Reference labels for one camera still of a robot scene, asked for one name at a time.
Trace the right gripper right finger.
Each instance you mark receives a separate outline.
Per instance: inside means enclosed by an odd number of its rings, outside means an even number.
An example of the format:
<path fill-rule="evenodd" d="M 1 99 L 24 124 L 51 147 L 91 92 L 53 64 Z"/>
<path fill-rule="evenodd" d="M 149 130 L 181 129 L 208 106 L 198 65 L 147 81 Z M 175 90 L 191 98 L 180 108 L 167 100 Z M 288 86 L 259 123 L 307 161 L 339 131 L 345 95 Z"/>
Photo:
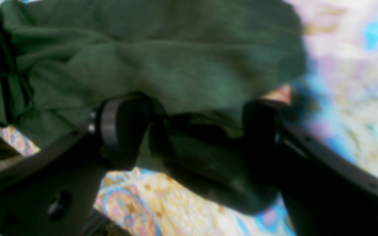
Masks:
<path fill-rule="evenodd" d="M 243 107 L 256 180 L 280 191 L 298 236 L 378 236 L 378 178 L 284 119 L 287 110 L 270 100 Z"/>

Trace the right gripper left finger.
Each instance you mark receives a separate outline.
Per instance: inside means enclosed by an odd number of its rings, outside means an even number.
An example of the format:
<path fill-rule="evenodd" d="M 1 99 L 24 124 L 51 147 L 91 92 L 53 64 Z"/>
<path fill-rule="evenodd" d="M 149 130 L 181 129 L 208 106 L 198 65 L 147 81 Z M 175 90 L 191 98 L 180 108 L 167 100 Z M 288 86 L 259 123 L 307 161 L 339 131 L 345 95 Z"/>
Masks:
<path fill-rule="evenodd" d="M 119 97 L 51 146 L 0 171 L 0 234 L 79 236 L 107 172 L 135 167 L 153 118 L 147 97 Z"/>

